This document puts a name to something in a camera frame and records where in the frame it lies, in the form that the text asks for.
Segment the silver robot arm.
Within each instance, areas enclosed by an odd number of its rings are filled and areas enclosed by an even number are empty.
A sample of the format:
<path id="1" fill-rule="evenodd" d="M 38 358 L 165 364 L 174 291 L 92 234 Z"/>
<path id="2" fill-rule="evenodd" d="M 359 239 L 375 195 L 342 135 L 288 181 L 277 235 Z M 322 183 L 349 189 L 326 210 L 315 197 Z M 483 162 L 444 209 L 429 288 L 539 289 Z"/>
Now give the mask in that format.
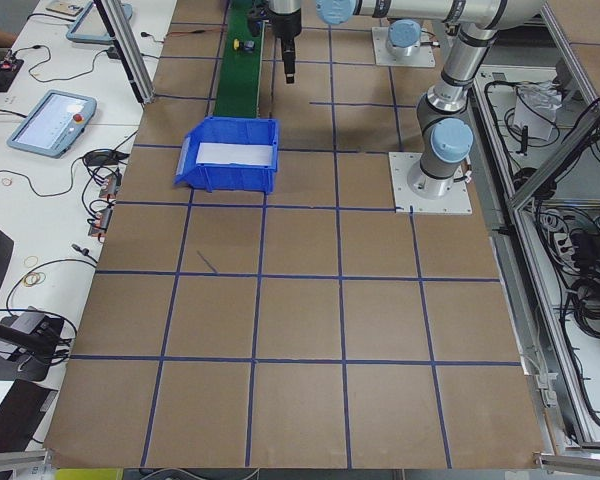
<path id="1" fill-rule="evenodd" d="M 439 121 L 466 110 L 467 90 L 499 31 L 511 29 L 538 14 L 543 1 L 317 1 L 319 18 L 328 25 L 343 24 L 353 16 L 372 18 L 415 18 L 437 20 L 459 27 L 440 80 L 418 104 L 418 121 L 423 138 L 433 137 L 425 129 L 427 120 Z M 285 80 L 295 81 L 295 38 L 302 31 L 300 1 L 250 1 L 247 25 L 260 33 L 264 22 L 280 40 Z"/>
<path id="2" fill-rule="evenodd" d="M 385 41 L 387 51 L 396 58 L 415 55 L 421 45 L 422 26 L 412 19 L 400 19 L 391 23 Z"/>

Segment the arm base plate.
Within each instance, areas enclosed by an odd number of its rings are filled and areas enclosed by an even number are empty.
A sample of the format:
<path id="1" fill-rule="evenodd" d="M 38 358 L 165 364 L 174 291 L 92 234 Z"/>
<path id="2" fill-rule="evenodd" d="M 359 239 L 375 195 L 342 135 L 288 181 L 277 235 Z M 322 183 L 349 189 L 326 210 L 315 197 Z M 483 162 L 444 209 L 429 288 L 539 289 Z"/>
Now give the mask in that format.
<path id="1" fill-rule="evenodd" d="M 464 172 L 457 165 L 453 176 L 433 179 L 424 174 L 418 152 L 388 154 L 394 207 L 397 213 L 471 215 L 472 206 Z"/>
<path id="2" fill-rule="evenodd" d="M 409 47 L 394 46 L 389 41 L 388 27 L 371 29 L 375 64 L 388 67 L 434 68 L 436 61 L 429 36 L 421 34 L 421 41 Z"/>

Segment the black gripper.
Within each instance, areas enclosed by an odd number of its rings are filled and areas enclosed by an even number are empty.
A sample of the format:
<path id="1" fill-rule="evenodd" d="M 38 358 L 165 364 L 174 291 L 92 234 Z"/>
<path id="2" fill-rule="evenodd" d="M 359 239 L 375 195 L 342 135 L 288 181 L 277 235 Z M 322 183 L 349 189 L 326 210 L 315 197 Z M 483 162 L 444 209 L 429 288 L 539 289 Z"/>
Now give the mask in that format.
<path id="1" fill-rule="evenodd" d="M 265 21 L 270 23 L 274 36 L 281 39 L 285 82 L 294 83 L 296 75 L 294 39 L 301 33 L 301 1 L 253 1 L 247 11 L 247 27 L 253 37 L 261 33 Z"/>

